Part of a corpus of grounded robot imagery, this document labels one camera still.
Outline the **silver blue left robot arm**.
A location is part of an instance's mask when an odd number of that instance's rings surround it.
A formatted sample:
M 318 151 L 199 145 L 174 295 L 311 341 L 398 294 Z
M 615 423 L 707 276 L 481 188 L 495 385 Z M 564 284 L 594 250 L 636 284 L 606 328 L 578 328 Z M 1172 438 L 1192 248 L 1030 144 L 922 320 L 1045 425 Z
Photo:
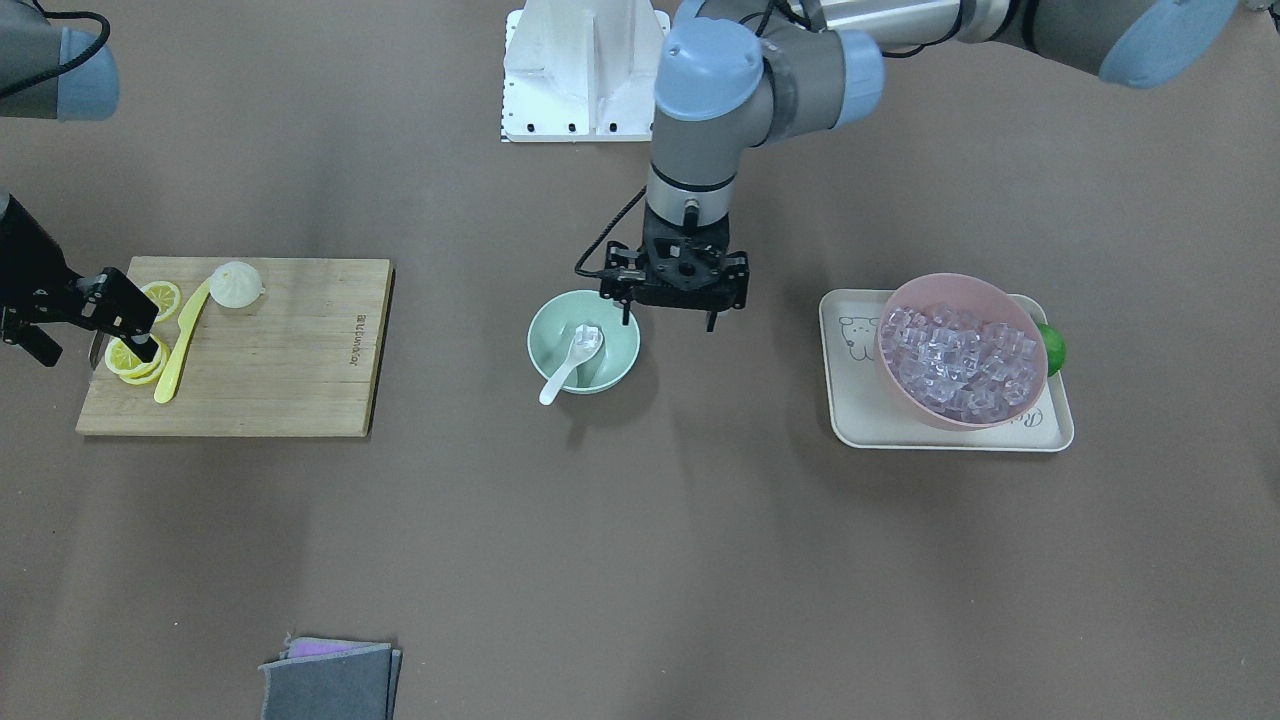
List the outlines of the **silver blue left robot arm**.
M 950 41 L 997 42 L 1110 85 L 1153 88 L 1222 33 L 1235 1 L 685 1 L 662 46 L 636 249 L 599 236 L 579 275 L 621 313 L 641 304 L 717 316 L 748 301 L 730 250 L 742 152 L 860 120 L 886 63 Z

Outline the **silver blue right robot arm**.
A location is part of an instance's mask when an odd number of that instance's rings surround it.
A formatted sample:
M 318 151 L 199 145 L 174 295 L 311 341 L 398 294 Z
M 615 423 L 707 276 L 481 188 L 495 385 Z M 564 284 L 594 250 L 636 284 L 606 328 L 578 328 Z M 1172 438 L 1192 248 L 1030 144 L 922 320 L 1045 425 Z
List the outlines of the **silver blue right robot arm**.
M 50 12 L 38 1 L 5 1 L 1 13 L 3 117 L 105 120 L 120 83 L 108 47 L 111 26 L 96 12 Z M 67 323 L 109 334 L 142 360 L 156 357 L 157 305 L 114 266 L 83 275 L 10 192 L 1 196 L 3 342 L 45 366 L 61 346 L 44 325 Z

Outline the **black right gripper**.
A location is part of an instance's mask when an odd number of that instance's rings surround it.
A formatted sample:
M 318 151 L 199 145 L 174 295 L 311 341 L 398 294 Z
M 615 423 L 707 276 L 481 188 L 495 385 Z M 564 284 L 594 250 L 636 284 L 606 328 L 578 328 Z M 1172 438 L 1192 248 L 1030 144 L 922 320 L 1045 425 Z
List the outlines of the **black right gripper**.
M 61 346 L 41 323 L 69 323 L 120 340 L 142 361 L 155 359 L 151 336 L 157 305 L 125 273 L 106 266 L 92 275 L 73 272 L 60 246 L 26 208 L 3 196 L 3 342 L 55 366 Z

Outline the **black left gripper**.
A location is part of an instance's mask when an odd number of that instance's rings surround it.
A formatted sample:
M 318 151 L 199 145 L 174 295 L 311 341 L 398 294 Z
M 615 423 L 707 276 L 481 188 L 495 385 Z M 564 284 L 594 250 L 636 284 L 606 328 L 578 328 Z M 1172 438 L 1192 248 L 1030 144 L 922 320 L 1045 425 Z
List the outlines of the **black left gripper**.
M 598 272 L 600 297 L 621 304 L 623 324 L 630 306 L 677 307 L 707 313 L 707 331 L 721 313 L 748 304 L 748 254 L 730 251 L 730 219 L 709 225 L 671 224 L 644 210 L 643 242 L 631 250 L 611 241 Z

